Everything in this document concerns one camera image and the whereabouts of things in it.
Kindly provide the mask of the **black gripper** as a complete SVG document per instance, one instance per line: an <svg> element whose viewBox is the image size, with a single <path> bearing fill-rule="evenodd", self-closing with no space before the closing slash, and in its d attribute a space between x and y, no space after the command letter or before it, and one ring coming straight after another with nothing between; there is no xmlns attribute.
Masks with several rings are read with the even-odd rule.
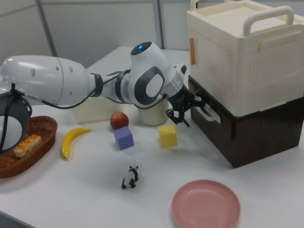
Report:
<svg viewBox="0 0 304 228"><path fill-rule="evenodd" d="M189 123L185 120L185 111L191 107L199 107L202 111L206 112L206 101L200 90L196 90L195 93L191 93L188 88L183 85L182 88L173 96L167 98L172 105L172 109L166 110L166 115L175 124L184 123L187 127L190 127Z"/></svg>

